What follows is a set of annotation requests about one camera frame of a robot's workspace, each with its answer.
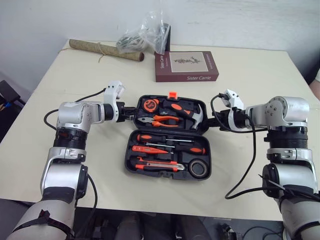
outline table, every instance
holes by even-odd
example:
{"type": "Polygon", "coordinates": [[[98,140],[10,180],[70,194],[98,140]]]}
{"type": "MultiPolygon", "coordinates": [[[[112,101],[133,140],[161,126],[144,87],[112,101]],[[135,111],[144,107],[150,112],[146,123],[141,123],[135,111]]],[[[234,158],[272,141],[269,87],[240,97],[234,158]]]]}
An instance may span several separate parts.
{"type": "MultiPolygon", "coordinates": [[[[309,148],[320,176],[320,104],[285,51],[270,51],[210,46],[178,46],[172,51],[211,51],[219,77],[216,82],[155,82],[154,55],[143,62],[67,49],[60,52],[0,145],[0,198],[37,202],[41,199],[40,179],[53,145],[55,132],[43,123],[44,115],[61,102],[75,101],[96,93],[108,82],[120,80],[126,87],[120,101],[136,106],[145,94],[200,99],[210,113],[210,100],[226,89],[236,91],[245,106],[266,103],[274,96],[295,96],[310,104],[309,148]]],[[[93,97],[103,101],[103,96],[93,97]]],[[[224,109],[217,100],[216,109],[224,109]]],[[[48,121],[52,124],[56,113],[48,121]]],[[[133,174],[125,169],[124,159],[130,121],[92,125],[86,142],[86,162],[98,191],[98,208],[160,212],[209,217],[281,220],[275,201],[263,192],[253,192],[232,200],[224,195],[241,178],[252,158],[252,135],[209,129],[211,177],[204,181],[183,181],[133,174]]],[[[265,132],[257,133],[256,162],[239,191],[260,187],[263,166],[268,164],[265,132]]],[[[91,207],[94,193],[88,185],[78,205],[91,207]]]]}

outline red book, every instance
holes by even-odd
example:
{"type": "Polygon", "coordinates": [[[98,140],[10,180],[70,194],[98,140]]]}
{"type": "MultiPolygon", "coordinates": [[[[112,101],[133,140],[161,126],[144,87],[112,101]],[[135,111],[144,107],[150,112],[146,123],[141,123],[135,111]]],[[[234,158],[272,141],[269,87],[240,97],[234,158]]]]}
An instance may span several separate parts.
{"type": "Polygon", "coordinates": [[[166,51],[155,53],[156,82],[215,81],[219,76],[210,51],[166,51]]]}

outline orange screwdriver handle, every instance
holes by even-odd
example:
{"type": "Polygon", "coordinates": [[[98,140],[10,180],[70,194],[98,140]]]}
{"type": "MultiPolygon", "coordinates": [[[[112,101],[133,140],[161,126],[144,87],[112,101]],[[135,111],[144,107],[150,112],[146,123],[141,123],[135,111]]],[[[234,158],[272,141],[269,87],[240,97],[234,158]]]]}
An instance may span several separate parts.
{"type": "Polygon", "coordinates": [[[187,152],[191,154],[197,154],[197,155],[204,155],[206,154],[206,149],[203,147],[196,147],[196,146],[183,146],[183,145],[177,145],[174,148],[177,152],[187,152]]]}
{"type": "Polygon", "coordinates": [[[156,136],[156,135],[152,135],[152,134],[138,134],[136,136],[136,140],[138,142],[165,143],[167,139],[165,136],[156,136]]]}

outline tool set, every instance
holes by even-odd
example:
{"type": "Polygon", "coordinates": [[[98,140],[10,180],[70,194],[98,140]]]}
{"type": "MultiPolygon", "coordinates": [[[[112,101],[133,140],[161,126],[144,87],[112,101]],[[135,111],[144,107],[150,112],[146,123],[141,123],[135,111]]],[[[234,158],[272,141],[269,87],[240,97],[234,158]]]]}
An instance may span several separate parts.
{"type": "Polygon", "coordinates": [[[125,166],[132,173],[180,180],[205,180],[211,174],[206,105],[199,100],[144,95],[139,99],[125,166]]]}

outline clear plastic bag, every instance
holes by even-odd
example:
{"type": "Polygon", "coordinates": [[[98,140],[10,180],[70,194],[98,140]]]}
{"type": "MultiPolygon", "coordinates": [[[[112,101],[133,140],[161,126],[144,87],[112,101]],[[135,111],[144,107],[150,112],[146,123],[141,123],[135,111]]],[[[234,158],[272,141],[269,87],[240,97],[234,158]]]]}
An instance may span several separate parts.
{"type": "Polygon", "coordinates": [[[163,11],[150,11],[140,29],[125,33],[116,43],[120,53],[143,52],[150,45],[157,54],[165,54],[170,25],[164,23],[163,11]]]}
{"type": "Polygon", "coordinates": [[[148,47],[148,43],[144,41],[138,31],[125,33],[116,42],[116,48],[119,53],[143,52],[148,47]]]}
{"type": "Polygon", "coordinates": [[[162,11],[151,11],[144,18],[139,35],[157,54],[165,54],[169,25],[163,21],[162,11]]]}

